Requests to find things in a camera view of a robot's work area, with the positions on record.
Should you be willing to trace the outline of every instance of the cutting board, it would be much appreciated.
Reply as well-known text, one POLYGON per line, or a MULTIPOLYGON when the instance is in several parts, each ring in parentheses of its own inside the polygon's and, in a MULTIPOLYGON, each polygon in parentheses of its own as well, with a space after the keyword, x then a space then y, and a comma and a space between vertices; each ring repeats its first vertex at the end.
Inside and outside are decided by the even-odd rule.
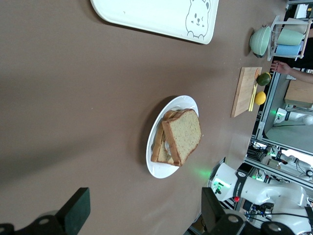
POLYGON ((249 108, 255 79, 261 74, 262 67, 242 67, 238 80, 231 117, 247 111, 249 108))

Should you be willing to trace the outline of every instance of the toast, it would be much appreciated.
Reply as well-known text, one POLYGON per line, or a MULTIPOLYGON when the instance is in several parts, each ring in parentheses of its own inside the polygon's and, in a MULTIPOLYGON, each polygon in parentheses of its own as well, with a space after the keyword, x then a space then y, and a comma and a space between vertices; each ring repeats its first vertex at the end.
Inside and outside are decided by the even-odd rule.
POLYGON ((193 109, 181 110, 172 118, 163 120, 162 127, 174 164, 182 166, 201 140, 197 113, 193 109))
MULTIPOLYGON (((163 120, 170 119, 177 111, 170 110, 165 113, 163 120)), ((172 156, 165 149, 165 134, 163 126, 160 123, 156 132, 155 145, 152 149, 151 161, 154 163, 167 163, 170 165, 178 165, 179 162, 175 163, 172 156)))

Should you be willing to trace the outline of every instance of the plate rim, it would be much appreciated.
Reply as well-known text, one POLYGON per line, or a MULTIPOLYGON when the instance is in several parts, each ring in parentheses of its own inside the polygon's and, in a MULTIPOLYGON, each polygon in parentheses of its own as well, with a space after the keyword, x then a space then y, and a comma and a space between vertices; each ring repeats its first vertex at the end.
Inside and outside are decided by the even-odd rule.
POLYGON ((158 116, 156 117, 156 119, 155 119, 155 121, 154 121, 154 123, 153 123, 153 126, 151 127, 151 130, 150 130, 150 133, 149 133, 149 137, 148 137, 148 141, 147 141, 147 146, 146 146, 146 164, 147 164, 148 171, 149 171, 150 174, 151 174, 152 176, 154 176, 155 178, 158 178, 158 179, 167 178, 167 177, 169 177, 170 175, 174 174, 174 173, 179 169, 179 166, 169 165, 171 168, 174 168, 175 170, 174 170, 172 173, 170 173, 169 175, 166 175, 166 176, 164 176, 164 177, 157 177, 157 176, 156 176, 154 173, 152 173, 151 170, 150 170, 149 164, 151 164, 151 161, 149 161, 148 158, 151 159, 151 155, 148 156, 148 154, 149 154, 149 148, 151 148, 151 146, 152 146, 152 144, 153 144, 153 143, 151 143, 151 142, 152 142, 152 138, 153 138, 153 142, 154 142, 154 138, 155 138, 155 134, 156 134, 156 133, 155 133, 155 134, 153 135, 153 131, 156 129, 156 126, 159 124, 160 120, 162 119, 162 115, 164 116, 164 114, 165 114, 167 111, 172 110, 172 109, 173 109, 174 107, 176 107, 176 106, 179 106, 179 103, 178 103, 178 104, 176 104, 175 106, 173 106, 172 108, 170 108, 170 106, 171 106, 175 101, 180 100, 180 99, 186 99, 186 98, 189 99, 189 101, 187 101, 187 103, 190 102, 190 107, 189 107, 189 108, 195 110, 196 114, 197 114, 198 117, 199 117, 199 110, 198 110, 198 106, 197 106, 196 101, 195 101, 192 97, 190 97, 190 96, 188 96, 188 95, 180 95, 180 96, 175 97, 175 98, 172 99, 171 101, 169 101, 169 102, 164 106, 164 108, 160 111, 160 113, 159 113, 158 116))

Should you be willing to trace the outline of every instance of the bear drawing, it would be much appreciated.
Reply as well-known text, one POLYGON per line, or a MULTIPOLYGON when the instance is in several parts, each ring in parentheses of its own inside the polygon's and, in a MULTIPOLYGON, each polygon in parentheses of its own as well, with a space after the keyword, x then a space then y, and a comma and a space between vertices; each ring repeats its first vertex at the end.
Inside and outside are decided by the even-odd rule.
POLYGON ((210 0, 190 0, 190 8, 186 17, 187 36, 204 40, 209 28, 210 5, 210 0))

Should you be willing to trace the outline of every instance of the human arm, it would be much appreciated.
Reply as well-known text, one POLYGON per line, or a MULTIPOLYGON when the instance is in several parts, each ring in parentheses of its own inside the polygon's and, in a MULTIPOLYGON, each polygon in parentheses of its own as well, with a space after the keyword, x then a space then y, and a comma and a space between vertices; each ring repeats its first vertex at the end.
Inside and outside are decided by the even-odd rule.
POLYGON ((290 75, 302 82, 307 82, 313 84, 313 74, 301 72, 298 70, 295 70, 293 68, 290 68, 290 66, 284 62, 275 60, 273 61, 272 65, 270 66, 271 70, 274 72, 278 72, 281 74, 287 74, 290 75))

